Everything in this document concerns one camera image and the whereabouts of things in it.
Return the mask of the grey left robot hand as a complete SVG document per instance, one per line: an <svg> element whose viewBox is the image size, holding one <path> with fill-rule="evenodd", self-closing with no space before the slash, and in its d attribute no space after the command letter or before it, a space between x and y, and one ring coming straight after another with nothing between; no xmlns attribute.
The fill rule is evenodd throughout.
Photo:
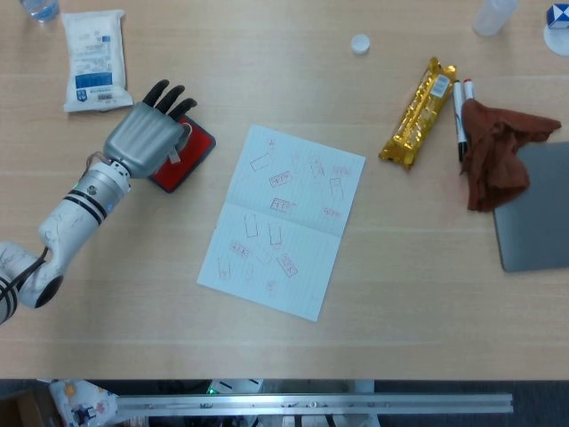
<svg viewBox="0 0 569 427"><path fill-rule="evenodd" d="M104 155L123 165L133 179L156 173L179 148L186 134L180 119L197 106L195 99L181 98L183 85L169 84L158 81L104 143Z"/></svg>

